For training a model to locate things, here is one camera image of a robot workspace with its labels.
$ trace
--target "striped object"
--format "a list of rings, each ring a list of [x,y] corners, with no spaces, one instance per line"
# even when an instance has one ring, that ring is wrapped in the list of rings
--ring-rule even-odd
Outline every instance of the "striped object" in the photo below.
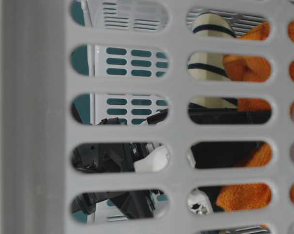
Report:
[[[192,31],[199,36],[235,38],[235,32],[221,16],[204,13],[198,16],[192,25]],[[230,81],[222,65],[222,54],[194,53],[188,62],[188,70],[197,81]],[[235,98],[197,97],[193,103],[207,108],[236,108]]]

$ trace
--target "laundry basket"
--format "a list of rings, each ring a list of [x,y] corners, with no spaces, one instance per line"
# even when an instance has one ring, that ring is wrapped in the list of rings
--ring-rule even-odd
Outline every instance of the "laundry basket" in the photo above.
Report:
[[[294,20],[294,4],[287,0],[87,0],[83,7],[87,6],[90,17],[85,14],[87,27],[82,27],[70,15],[72,3],[0,0],[0,234],[194,234],[258,224],[267,225],[273,234],[288,233],[294,223],[289,199],[294,183],[289,155],[294,142],[289,115],[294,83],[288,74],[294,44],[287,26]],[[270,37],[265,41],[197,37],[190,26],[205,11],[227,18],[238,36],[268,19]],[[72,51],[82,44],[89,45],[87,77],[70,62]],[[111,55],[108,48],[127,53]],[[152,65],[146,69],[150,76],[132,74],[136,66],[131,61],[137,60],[133,50],[150,51],[147,60]],[[263,84],[195,82],[186,65],[196,51],[262,56],[271,62],[273,72]],[[107,64],[107,59],[121,57],[128,61],[126,65]],[[168,67],[157,67],[157,62]],[[109,68],[127,73],[110,75]],[[71,115],[72,102],[85,93],[96,94],[91,98],[93,124],[110,117],[107,110],[114,104],[109,99],[126,99],[124,109],[129,115],[119,117],[129,126],[77,123]],[[260,126],[195,125],[187,107],[198,94],[264,98],[271,103],[272,118]],[[163,124],[130,126],[167,108],[157,105],[164,98],[170,111]],[[133,123],[134,99],[152,104],[151,114],[138,116],[140,120]],[[194,142],[234,140],[268,142],[273,160],[263,168],[245,170],[195,171],[189,165],[186,153]],[[133,141],[165,144],[171,156],[167,168],[150,174],[82,175],[70,164],[72,150],[80,144]],[[272,191],[271,203],[264,209],[198,217],[187,207],[189,191],[196,186],[259,182]],[[72,219],[70,205],[77,194],[146,188],[162,189],[169,198],[163,217],[101,225],[82,225]]]

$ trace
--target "white plastic piece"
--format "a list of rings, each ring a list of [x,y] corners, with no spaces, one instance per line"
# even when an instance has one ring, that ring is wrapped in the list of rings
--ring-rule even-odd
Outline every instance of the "white plastic piece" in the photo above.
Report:
[[[196,161],[195,161],[194,155],[192,154],[191,150],[189,150],[189,151],[187,152],[187,158],[188,158],[188,160],[189,160],[189,162],[190,162],[190,166],[191,166],[192,168],[195,168],[195,166],[196,166]]]
[[[87,223],[94,223],[95,222],[95,213],[92,213],[87,216]]]
[[[198,215],[213,213],[209,197],[199,189],[191,192],[187,200],[190,210]]]
[[[92,24],[95,28],[152,33],[162,30],[168,22],[167,11],[156,2],[144,0],[85,1],[88,3]]]
[[[134,162],[136,172],[158,172],[168,164],[169,152],[165,146],[160,146],[147,157]]]
[[[212,13],[205,13],[198,16],[193,22],[192,30],[202,25],[211,25],[211,24],[224,27],[230,30],[234,34],[234,31],[232,30],[231,26],[225,19],[223,19],[219,15],[212,14]],[[215,30],[202,30],[202,31],[196,32],[195,34],[199,36],[232,38],[232,36],[229,35],[228,33],[215,31]],[[203,81],[203,80],[230,81],[230,79],[226,76],[226,73],[222,64],[222,58],[223,58],[222,54],[196,52],[189,59],[188,71],[190,75],[192,76],[192,78],[196,81]],[[207,68],[191,67],[194,65],[197,65],[197,66],[204,65],[204,66],[216,68],[218,70],[223,71],[224,75],[221,75],[221,73],[212,72],[211,69],[207,69]],[[196,97],[195,99],[193,99],[192,102],[207,108],[236,108],[236,105],[220,97]]]

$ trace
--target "orange cloth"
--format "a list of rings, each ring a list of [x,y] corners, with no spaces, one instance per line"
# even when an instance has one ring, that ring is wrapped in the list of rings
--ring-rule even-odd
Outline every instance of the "orange cloth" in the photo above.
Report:
[[[259,25],[240,39],[264,40],[268,37],[270,26],[267,22]],[[289,36],[294,42],[294,21],[288,28]],[[271,74],[267,60],[252,56],[225,55],[223,65],[228,77],[233,81],[264,82]],[[294,62],[290,66],[290,75],[294,81]],[[268,102],[262,99],[240,98],[239,111],[270,110]],[[239,166],[256,167],[266,165],[272,157],[268,144],[264,143],[247,161]],[[291,199],[294,201],[293,189]],[[271,191],[265,184],[229,185],[222,187],[217,205],[225,211],[249,210],[265,207],[271,200]]]

